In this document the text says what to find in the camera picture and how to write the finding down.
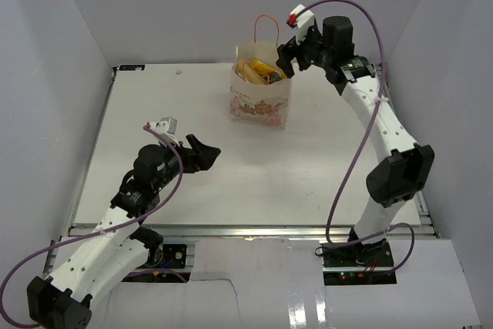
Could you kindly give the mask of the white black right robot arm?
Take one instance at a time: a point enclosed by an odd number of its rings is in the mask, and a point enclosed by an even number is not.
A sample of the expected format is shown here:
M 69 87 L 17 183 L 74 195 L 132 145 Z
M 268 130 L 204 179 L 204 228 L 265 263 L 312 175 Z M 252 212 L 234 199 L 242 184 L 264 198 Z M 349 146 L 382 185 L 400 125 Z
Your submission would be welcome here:
M 291 15 L 288 25 L 297 34 L 277 48 L 277 66 L 287 76 L 292 63 L 301 71 L 311 66 L 322 69 L 327 81 L 352 108 L 371 141 L 378 164 L 367 175 L 369 198 L 346 243 L 322 245 L 322 257 L 342 257 L 363 267 L 387 242 L 397 213 L 421 191 L 434 161 L 431 146 L 422 146 L 407 132 L 383 96 L 383 76 L 363 56 L 356 55 L 353 25 L 345 16 L 325 18 L 318 26 L 314 16 Z

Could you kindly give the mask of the green triangular snack packet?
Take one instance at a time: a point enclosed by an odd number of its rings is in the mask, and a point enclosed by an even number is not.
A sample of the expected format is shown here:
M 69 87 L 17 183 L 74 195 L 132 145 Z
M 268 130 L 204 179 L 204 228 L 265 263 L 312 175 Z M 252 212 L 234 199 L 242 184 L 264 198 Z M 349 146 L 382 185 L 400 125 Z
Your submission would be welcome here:
M 268 78 L 268 83 L 275 83 L 278 81 L 281 81 L 283 79 L 283 75 L 278 73 L 278 72 L 270 72 L 269 73 L 269 78 Z

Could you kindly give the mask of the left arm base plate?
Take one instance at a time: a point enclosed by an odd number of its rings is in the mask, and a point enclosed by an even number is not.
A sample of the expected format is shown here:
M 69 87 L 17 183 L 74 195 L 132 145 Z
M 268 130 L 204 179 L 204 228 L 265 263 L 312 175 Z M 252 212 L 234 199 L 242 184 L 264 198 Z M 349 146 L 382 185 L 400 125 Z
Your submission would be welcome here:
M 186 266 L 187 245 L 163 244 L 156 251 L 156 266 L 160 268 L 182 269 Z

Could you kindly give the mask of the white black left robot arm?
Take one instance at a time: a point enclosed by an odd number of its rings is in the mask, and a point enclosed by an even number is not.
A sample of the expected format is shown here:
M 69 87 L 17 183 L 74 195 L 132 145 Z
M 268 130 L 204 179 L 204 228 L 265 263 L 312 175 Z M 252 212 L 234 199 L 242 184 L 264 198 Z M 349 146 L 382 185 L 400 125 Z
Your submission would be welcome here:
M 141 148 L 133 168 L 92 237 L 47 278 L 36 277 L 27 287 L 29 316 L 44 328 L 85 328 L 96 304 L 137 267 L 156 266 L 163 257 L 162 237 L 143 227 L 146 214 L 161 203 L 159 193 L 185 173 L 207 171 L 220 149 L 187 136 L 181 142 L 163 140 Z

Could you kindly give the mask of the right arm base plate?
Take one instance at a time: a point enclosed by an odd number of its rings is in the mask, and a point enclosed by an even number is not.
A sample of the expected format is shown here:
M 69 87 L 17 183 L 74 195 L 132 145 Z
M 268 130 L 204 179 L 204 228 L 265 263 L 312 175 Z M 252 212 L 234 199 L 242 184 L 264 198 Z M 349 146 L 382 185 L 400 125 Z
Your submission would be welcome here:
M 357 244 L 349 247 L 331 247 L 322 244 L 317 250 L 325 267 L 393 267 L 394 259 L 389 243 Z

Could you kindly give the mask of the yellow snack packet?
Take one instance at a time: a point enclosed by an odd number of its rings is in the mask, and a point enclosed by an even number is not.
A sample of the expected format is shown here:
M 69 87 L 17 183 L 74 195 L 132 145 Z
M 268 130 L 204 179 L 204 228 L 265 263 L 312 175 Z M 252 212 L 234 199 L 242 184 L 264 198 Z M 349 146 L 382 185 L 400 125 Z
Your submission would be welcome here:
M 286 78 L 286 75 L 284 74 L 284 72 L 282 70 L 280 70 L 276 67 L 273 67 L 271 65 L 268 65 L 265 62 L 260 61 L 259 59 L 253 60 L 252 67 L 256 72 L 258 72 L 267 81 L 267 83 L 266 83 L 267 85 L 269 85 L 268 78 L 269 78 L 270 72 L 278 72 L 278 73 L 283 75 L 283 79 Z

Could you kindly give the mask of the large brown paper snack bag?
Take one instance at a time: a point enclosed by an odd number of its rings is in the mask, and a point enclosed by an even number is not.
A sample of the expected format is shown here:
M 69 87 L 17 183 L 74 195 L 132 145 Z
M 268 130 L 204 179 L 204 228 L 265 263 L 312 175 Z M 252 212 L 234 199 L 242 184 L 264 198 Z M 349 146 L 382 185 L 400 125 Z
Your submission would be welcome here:
M 246 82 L 254 85 L 264 86 L 267 81 L 252 67 L 252 62 L 244 59 L 236 61 L 236 73 Z

